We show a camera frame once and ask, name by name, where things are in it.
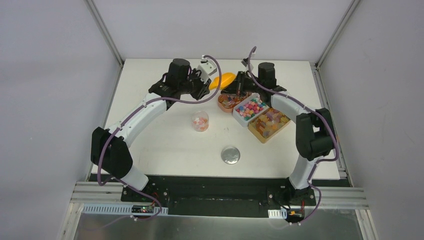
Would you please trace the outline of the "orange plastic scoop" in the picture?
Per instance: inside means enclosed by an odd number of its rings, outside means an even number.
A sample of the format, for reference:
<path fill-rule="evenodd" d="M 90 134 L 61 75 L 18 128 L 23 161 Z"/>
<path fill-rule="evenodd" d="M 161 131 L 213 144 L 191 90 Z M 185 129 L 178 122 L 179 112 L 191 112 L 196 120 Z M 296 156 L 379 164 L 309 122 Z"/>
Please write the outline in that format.
<path fill-rule="evenodd" d="M 234 80 L 236 79 L 236 75 L 232 72 L 226 72 L 221 75 L 221 81 L 220 77 L 217 76 L 209 85 L 209 90 L 212 91 L 219 87 L 220 90 L 225 89 L 228 87 Z"/>

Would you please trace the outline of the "clear plastic jar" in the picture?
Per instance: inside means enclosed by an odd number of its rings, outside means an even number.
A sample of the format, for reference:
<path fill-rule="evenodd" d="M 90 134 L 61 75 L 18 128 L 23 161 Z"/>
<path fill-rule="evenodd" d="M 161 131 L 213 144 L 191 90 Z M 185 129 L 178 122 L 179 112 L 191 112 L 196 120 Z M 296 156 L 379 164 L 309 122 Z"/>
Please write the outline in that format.
<path fill-rule="evenodd" d="M 205 132 L 209 128 L 209 115 L 205 111 L 197 111 L 191 115 L 192 127 L 197 132 Z"/>

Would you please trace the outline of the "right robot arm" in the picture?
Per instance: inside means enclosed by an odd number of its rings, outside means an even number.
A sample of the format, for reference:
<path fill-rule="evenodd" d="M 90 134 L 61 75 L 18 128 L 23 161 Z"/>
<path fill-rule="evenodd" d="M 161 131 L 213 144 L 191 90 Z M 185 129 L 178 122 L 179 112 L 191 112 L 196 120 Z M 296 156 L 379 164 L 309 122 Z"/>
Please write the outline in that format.
<path fill-rule="evenodd" d="M 310 187 L 316 165 L 337 146 L 330 111 L 327 108 L 313 110 L 290 96 L 277 84 L 275 65 L 271 62 L 260 63 L 257 74 L 239 71 L 234 81 L 221 92 L 238 96 L 258 94 L 269 107 L 293 121 L 299 156 L 283 196 L 288 204 L 298 204 L 304 198 L 303 190 Z"/>

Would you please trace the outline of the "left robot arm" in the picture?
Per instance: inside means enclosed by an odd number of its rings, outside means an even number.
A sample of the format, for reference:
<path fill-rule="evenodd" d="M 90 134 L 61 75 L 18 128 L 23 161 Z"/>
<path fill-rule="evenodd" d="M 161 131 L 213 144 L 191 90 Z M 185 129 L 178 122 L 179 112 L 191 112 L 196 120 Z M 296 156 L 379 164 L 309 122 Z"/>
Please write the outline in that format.
<path fill-rule="evenodd" d="M 112 177 L 134 188 L 133 195 L 140 202 L 152 198 L 153 189 L 147 185 L 148 177 L 133 162 L 130 146 L 137 136 L 174 103 L 201 104 L 210 93 L 211 76 L 220 73 L 216 60 L 204 55 L 197 67 L 188 60 L 175 58 L 167 72 L 153 84 L 144 99 L 108 128 L 97 127 L 91 136 L 90 160 L 98 171 L 106 171 Z M 192 101 L 182 100 L 191 95 Z"/>

